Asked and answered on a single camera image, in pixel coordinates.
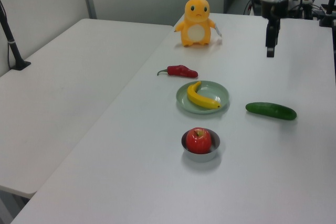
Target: green cucumber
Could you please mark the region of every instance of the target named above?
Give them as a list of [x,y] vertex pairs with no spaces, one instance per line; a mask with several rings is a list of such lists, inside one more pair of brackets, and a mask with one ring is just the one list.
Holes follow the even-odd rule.
[[247,104],[245,108],[251,113],[283,120],[294,120],[297,116],[291,108],[270,102],[252,102]]

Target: pepper stem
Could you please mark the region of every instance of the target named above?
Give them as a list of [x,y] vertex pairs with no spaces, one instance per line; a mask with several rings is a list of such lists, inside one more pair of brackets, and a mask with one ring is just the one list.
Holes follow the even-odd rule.
[[157,72],[157,76],[159,75],[159,73],[161,73],[161,72],[168,72],[168,69],[163,69],[163,70],[161,70],[161,71],[159,71],[159,72]]

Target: white table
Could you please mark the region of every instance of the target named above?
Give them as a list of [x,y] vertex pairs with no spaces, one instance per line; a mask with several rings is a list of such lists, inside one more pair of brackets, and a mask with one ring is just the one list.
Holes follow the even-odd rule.
[[171,26],[84,19],[0,78],[0,189],[30,198]]
[[[266,58],[267,21],[211,14],[223,34],[181,46],[172,31],[13,224],[324,224],[336,219],[336,90],[332,35],[311,20],[281,23]],[[224,85],[228,110],[197,115],[175,100],[187,78],[156,76],[169,65]],[[298,118],[247,113],[276,102]],[[195,163],[181,136],[201,126],[219,155]]]

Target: green plate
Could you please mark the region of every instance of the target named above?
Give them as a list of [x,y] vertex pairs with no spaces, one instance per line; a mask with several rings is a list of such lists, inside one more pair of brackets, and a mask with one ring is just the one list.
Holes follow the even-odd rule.
[[229,92],[222,85],[212,81],[201,81],[201,85],[197,89],[197,93],[204,97],[214,99],[222,105],[219,109],[206,109],[192,103],[187,96],[187,89],[191,84],[195,84],[198,81],[187,83],[180,87],[176,93],[177,103],[186,111],[196,114],[210,114],[221,111],[225,105],[229,102]]

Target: stuffed animal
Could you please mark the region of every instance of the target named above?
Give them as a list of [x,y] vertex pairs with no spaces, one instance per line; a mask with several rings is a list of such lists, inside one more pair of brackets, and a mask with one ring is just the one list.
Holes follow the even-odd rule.
[[216,29],[215,23],[209,19],[210,7],[207,0],[189,0],[185,5],[184,21],[179,23],[175,31],[181,32],[184,47],[194,43],[208,45],[210,42],[210,27]]

